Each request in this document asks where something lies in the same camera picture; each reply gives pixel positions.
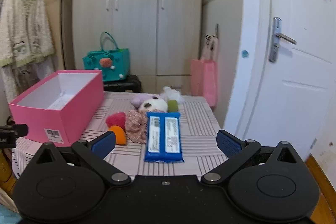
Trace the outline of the orange makeup sponge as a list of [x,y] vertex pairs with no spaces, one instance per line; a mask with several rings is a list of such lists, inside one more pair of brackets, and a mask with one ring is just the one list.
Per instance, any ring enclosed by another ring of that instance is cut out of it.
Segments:
[[109,131],[112,131],[115,134],[117,145],[127,144],[126,133],[120,126],[117,125],[110,126]]

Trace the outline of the red fluffy heart plush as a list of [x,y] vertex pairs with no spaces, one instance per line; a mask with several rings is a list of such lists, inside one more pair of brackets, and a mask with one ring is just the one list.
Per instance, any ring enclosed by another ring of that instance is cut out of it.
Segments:
[[125,129],[126,114],[124,112],[114,113],[108,116],[105,123],[108,128],[111,126],[119,126],[123,130]]

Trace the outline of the pink floral fabric scrunchie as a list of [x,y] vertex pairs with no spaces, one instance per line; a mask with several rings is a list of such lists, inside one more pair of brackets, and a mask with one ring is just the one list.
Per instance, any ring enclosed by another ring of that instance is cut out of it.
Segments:
[[125,118],[125,132],[133,143],[145,144],[147,141],[147,113],[129,110]]

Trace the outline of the blue wet wipes pack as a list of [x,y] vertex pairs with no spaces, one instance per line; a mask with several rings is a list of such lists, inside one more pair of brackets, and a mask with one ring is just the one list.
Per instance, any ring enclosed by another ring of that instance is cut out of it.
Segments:
[[184,162],[181,145],[180,113],[147,114],[145,162]]

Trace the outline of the white brown plush animal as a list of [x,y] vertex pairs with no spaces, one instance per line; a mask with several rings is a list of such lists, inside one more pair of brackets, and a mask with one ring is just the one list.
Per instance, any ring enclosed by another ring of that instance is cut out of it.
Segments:
[[167,102],[159,97],[152,97],[142,102],[140,105],[139,112],[163,112],[166,113],[168,111]]

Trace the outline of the green makeup sponge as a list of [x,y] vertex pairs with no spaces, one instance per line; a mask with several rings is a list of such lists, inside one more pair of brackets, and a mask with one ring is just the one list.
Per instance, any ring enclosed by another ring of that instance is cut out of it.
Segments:
[[178,101],[177,100],[168,100],[168,113],[177,113],[179,112]]

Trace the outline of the pink cardboard shoe box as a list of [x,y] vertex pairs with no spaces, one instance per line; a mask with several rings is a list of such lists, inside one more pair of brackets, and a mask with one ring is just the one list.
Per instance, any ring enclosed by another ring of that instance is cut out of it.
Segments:
[[27,139],[68,147],[78,141],[104,99],[100,70],[56,71],[9,103]]

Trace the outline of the white paper in box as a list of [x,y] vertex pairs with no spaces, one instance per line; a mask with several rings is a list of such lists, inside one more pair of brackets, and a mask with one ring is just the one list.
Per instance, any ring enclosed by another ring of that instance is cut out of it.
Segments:
[[74,93],[60,92],[54,96],[50,96],[47,109],[49,110],[61,110],[72,98],[75,96]]

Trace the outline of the purple plush toy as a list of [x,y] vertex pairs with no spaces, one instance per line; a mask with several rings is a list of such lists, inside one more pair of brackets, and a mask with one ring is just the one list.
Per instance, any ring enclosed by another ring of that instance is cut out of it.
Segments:
[[159,97],[160,96],[158,94],[138,93],[133,97],[133,99],[131,100],[130,103],[136,109],[138,109],[145,100],[149,100],[149,99],[152,99],[152,98],[159,98]]

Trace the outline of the white door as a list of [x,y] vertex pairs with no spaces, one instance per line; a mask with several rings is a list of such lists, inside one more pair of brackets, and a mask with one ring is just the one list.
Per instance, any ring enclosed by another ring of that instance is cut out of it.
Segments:
[[[307,159],[335,92],[335,0],[269,0],[269,29],[261,48],[261,75],[251,115],[241,137],[275,146],[292,144]],[[268,60],[273,18],[297,44],[280,40]]]

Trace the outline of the black suitcase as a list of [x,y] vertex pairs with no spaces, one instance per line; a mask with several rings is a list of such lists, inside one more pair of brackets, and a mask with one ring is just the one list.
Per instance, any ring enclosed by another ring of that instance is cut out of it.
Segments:
[[128,75],[124,80],[104,82],[104,91],[141,93],[142,84],[136,75]]

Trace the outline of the pink paper gift bag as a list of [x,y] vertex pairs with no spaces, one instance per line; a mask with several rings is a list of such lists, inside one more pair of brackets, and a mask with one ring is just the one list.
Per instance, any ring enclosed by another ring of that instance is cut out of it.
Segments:
[[204,97],[210,107],[217,105],[217,56],[218,38],[205,35],[205,43],[200,59],[192,59],[191,94]]

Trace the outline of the white green knitted cardigan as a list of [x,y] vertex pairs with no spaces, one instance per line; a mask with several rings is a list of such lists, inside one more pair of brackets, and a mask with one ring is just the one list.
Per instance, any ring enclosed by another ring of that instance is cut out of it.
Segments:
[[54,73],[55,53],[44,0],[3,0],[1,77],[7,102]]

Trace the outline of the white fluffy plush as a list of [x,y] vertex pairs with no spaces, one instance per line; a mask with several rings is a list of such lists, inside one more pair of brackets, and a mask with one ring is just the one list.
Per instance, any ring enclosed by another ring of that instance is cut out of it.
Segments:
[[163,87],[163,92],[161,92],[160,97],[164,99],[166,102],[168,101],[177,101],[178,104],[183,103],[183,96],[181,92],[175,89],[172,89],[169,86]]

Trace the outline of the teal felt handbag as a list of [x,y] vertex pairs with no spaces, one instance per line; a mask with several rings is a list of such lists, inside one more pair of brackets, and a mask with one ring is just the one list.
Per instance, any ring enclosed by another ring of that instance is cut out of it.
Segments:
[[88,52],[83,65],[86,70],[102,71],[104,82],[121,81],[130,72],[130,51],[119,48],[113,36],[104,31],[100,35],[100,50]]

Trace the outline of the grey wardrobe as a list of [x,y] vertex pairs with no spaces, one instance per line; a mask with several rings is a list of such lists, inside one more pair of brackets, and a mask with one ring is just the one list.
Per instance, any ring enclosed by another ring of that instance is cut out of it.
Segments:
[[202,0],[72,0],[75,67],[99,49],[102,32],[130,51],[130,72],[142,88],[190,93],[190,62],[198,57]]

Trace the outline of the blue wall sticker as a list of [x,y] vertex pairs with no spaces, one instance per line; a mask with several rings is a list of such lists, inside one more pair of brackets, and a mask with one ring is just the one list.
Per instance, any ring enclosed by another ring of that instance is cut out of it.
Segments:
[[243,50],[243,51],[241,52],[241,55],[242,55],[242,58],[248,58],[249,53],[248,53],[248,51]]

